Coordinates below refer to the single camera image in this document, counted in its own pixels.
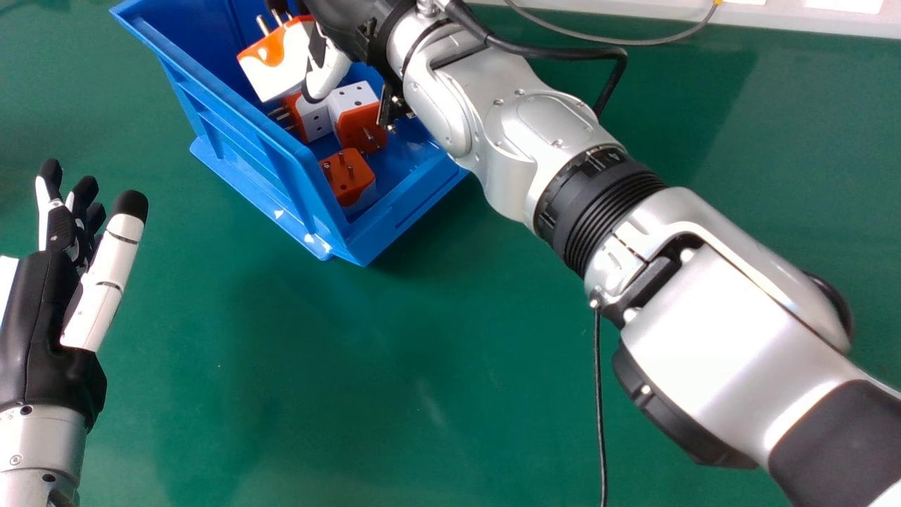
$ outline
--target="black and white robotic hand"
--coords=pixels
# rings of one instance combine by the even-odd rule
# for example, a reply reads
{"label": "black and white robotic hand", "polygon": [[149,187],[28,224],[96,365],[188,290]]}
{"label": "black and white robotic hand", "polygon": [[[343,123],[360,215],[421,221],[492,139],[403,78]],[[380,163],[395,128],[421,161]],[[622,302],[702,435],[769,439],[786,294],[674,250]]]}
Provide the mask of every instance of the black and white robotic hand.
{"label": "black and white robotic hand", "polygon": [[59,162],[35,179],[38,252],[0,256],[0,505],[72,507],[87,433],[104,407],[96,352],[115,317],[147,220],[128,190],[112,217],[87,176],[65,197]]}
{"label": "black and white robotic hand", "polygon": [[633,160],[598,120],[618,78],[593,110],[524,58],[622,70],[624,51],[512,42],[462,0],[305,6],[385,79],[380,122],[415,114],[584,281],[621,330],[620,384],[693,459],[763,467],[798,507],[901,505],[901,396],[845,357],[841,296]]}

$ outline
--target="blue storage box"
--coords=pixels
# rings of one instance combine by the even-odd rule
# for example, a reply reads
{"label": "blue storage box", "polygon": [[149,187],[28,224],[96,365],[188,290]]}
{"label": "blue storage box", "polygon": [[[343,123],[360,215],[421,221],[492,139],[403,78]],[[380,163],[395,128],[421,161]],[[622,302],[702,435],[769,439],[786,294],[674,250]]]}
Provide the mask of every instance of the blue storage box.
{"label": "blue storage box", "polygon": [[[263,0],[128,0],[111,12],[159,57],[197,138],[191,153],[322,260],[366,265],[421,217],[465,171],[404,118],[388,147],[369,156],[377,202],[346,216],[318,161],[340,150],[334,136],[303,145],[272,121],[237,54],[261,38]],[[377,72],[354,64],[345,84]]]}

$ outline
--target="robotic hand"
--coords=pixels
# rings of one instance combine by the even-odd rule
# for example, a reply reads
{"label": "robotic hand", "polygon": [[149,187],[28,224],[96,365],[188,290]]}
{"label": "robotic hand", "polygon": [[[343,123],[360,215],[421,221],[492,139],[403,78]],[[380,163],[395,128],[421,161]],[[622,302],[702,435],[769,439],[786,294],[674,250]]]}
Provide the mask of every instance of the robotic hand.
{"label": "robotic hand", "polygon": [[762,466],[798,507],[901,505],[901,398],[844,357],[841,297],[668,187],[522,58],[591,50],[506,41],[460,0],[306,5],[584,281],[621,329],[620,384],[695,461]]}
{"label": "robotic hand", "polygon": [[39,251],[0,256],[0,504],[78,505],[87,433],[104,407],[96,352],[122,299],[147,220],[141,193],[105,211],[85,177],[59,193],[59,162],[35,180]]}

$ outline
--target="green surface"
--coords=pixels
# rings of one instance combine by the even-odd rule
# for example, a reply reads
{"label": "green surface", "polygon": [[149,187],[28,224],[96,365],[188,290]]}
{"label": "green surface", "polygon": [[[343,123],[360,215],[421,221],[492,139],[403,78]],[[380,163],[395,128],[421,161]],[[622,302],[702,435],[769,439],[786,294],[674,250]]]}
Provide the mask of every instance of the green surface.
{"label": "green surface", "polygon": [[[85,505],[596,504],[580,283],[474,179],[370,268],[319,263],[188,153],[159,65],[111,2],[0,2],[0,252],[35,245],[47,156],[70,183],[95,174],[106,202],[128,187],[151,202],[100,354],[111,383]],[[844,290],[854,359],[901,386],[898,42],[711,27],[631,54],[609,130]],[[604,68],[537,65],[585,97]],[[605,381],[611,507],[787,505],[761,471],[694,466]]]}

